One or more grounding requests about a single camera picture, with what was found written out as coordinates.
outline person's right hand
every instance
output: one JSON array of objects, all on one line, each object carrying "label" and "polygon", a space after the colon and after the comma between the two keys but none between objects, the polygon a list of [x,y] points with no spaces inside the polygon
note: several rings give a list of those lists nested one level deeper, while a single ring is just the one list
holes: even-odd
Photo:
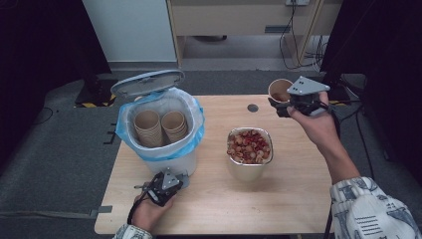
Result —
[{"label": "person's right hand", "polygon": [[[328,105],[327,93],[320,92],[319,100]],[[288,113],[304,128],[308,137],[316,146],[329,146],[333,142],[339,142],[334,120],[328,112],[307,117],[298,110],[288,107]]]}]

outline white trash bin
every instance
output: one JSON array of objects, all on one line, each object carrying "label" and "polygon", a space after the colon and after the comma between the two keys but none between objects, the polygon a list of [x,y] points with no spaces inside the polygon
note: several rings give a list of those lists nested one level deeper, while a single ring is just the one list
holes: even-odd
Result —
[{"label": "white trash bin", "polygon": [[[187,172],[190,176],[196,169],[195,148],[205,133],[205,117],[202,107],[194,97],[175,88],[183,80],[183,72],[166,70],[132,77],[111,88],[111,92],[117,97],[142,97],[121,106],[115,133],[137,153],[153,173],[170,167],[173,172]],[[161,147],[140,145],[133,120],[139,112],[145,110],[154,110],[161,118],[171,111],[182,112],[188,125],[187,135],[180,141]]]}]

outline patterned sleeve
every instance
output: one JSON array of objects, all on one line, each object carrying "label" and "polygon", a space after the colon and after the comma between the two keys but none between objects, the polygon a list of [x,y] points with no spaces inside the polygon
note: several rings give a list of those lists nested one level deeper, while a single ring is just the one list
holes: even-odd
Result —
[{"label": "patterned sleeve", "polygon": [[330,189],[335,238],[415,238],[421,232],[407,206],[369,177],[344,180]]},{"label": "patterned sleeve", "polygon": [[152,235],[135,226],[124,224],[118,229],[112,239],[152,239]]}]

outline trash bin lid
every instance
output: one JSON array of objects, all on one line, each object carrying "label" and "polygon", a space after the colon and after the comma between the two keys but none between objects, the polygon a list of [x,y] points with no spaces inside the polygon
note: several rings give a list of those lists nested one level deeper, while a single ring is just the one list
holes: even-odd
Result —
[{"label": "trash bin lid", "polygon": [[179,70],[150,72],[120,81],[110,91],[117,97],[140,97],[152,92],[162,92],[178,86],[184,81],[184,73]]}]

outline plastic bag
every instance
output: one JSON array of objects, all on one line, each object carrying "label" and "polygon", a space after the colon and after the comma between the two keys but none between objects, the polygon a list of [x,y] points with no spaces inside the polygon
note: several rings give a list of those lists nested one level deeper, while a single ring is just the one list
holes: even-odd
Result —
[{"label": "plastic bag", "polygon": [[[144,147],[139,144],[133,120],[137,113],[154,110],[162,117],[170,111],[185,115],[188,134],[178,142],[163,147]],[[115,133],[145,161],[162,161],[184,156],[195,149],[205,133],[205,117],[199,102],[186,92],[171,88],[151,93],[120,108]]]}]

